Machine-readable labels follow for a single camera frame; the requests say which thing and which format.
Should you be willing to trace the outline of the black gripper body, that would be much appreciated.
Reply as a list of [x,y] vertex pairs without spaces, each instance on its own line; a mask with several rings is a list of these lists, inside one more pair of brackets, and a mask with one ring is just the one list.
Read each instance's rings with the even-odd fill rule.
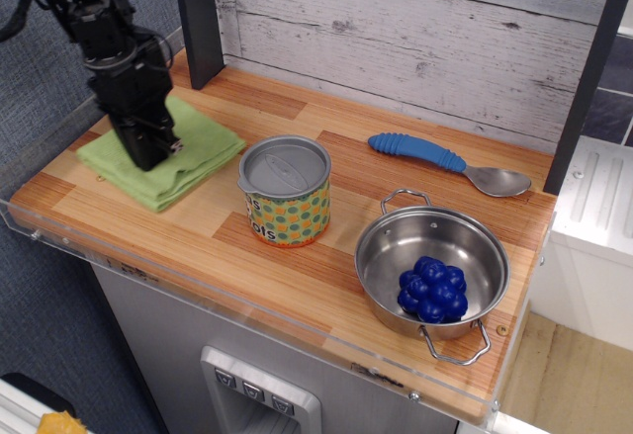
[[124,41],[86,51],[93,72],[89,86],[112,117],[171,132],[174,124],[165,100],[172,81],[158,41]]

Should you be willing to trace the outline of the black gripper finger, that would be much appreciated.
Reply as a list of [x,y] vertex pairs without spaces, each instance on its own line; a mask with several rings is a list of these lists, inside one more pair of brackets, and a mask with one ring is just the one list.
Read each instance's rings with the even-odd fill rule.
[[173,127],[159,127],[155,131],[155,146],[167,155],[176,154],[183,149],[183,143]]
[[171,154],[171,130],[144,125],[115,126],[115,132],[133,163],[149,171]]

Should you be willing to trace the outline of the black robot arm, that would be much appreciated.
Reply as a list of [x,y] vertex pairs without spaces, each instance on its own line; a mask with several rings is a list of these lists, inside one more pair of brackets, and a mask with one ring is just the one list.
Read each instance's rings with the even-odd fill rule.
[[79,45],[98,106],[138,168],[149,171],[181,150],[165,104],[173,52],[159,33],[135,25],[130,0],[19,0],[1,29],[3,41],[25,27],[32,2],[51,11]]

